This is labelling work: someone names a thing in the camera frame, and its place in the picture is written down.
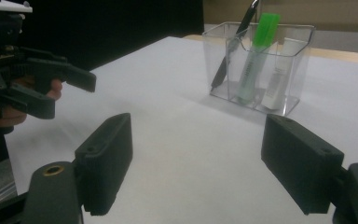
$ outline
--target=green marker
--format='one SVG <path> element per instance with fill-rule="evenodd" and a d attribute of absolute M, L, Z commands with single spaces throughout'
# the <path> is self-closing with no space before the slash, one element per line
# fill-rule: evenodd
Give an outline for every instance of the green marker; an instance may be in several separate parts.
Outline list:
<path fill-rule="evenodd" d="M 254 100 L 255 80 L 268 56 L 267 53 L 262 51 L 271 46 L 280 17 L 280 15 L 269 13 L 261 15 L 251 50 L 241 74 L 240 87 L 237 92 L 238 100 L 241 103 L 248 104 Z"/>

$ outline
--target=tabletop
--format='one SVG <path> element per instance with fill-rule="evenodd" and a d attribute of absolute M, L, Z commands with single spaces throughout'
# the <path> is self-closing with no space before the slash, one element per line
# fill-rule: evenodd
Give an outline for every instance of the tabletop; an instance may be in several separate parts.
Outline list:
<path fill-rule="evenodd" d="M 261 161 L 266 115 L 209 95 L 202 42 L 167 37 L 92 71 L 96 92 L 64 84 L 56 118 L 7 136 L 19 193 L 109 117 L 131 113 L 133 160 L 109 214 L 85 223 L 331 223 L 304 216 Z M 358 63 L 310 57 L 288 116 L 358 162 Z"/>

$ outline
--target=table surface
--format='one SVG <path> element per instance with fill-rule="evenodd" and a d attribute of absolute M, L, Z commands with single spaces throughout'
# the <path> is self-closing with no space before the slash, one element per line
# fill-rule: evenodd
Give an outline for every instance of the table surface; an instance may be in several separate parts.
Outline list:
<path fill-rule="evenodd" d="M 331 223 L 304 216 L 260 160 L 266 115 L 209 95 L 202 42 L 167 37 L 92 71 L 96 92 L 64 84 L 56 118 L 7 136 L 18 192 L 104 120 L 131 113 L 133 161 L 108 215 L 85 223 Z M 310 57 L 288 116 L 358 162 L 358 63 Z"/>

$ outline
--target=human hand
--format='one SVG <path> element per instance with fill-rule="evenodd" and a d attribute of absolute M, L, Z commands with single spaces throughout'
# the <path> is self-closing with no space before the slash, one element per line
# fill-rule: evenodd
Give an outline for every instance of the human hand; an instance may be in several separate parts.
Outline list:
<path fill-rule="evenodd" d="M 25 87 L 32 88 L 34 86 L 34 79 L 32 77 L 23 77 L 15 81 Z M 59 79 L 53 79 L 51 81 L 51 90 L 47 93 L 47 96 L 58 100 L 61 98 L 62 83 Z M 23 123 L 27 117 L 27 114 L 14 109 L 11 106 L 5 106 L 2 108 L 2 118 L 0 118 L 0 128 L 10 127 L 20 123 Z"/>

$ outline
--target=transparent pen holder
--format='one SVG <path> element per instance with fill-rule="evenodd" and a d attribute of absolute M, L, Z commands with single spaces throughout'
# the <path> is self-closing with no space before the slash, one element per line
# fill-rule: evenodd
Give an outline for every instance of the transparent pen holder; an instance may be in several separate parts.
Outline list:
<path fill-rule="evenodd" d="M 210 94 L 266 114 L 288 115 L 299 103 L 315 28 L 278 25 L 268 46 L 253 46 L 257 23 L 237 34 L 238 22 L 204 32 Z"/>

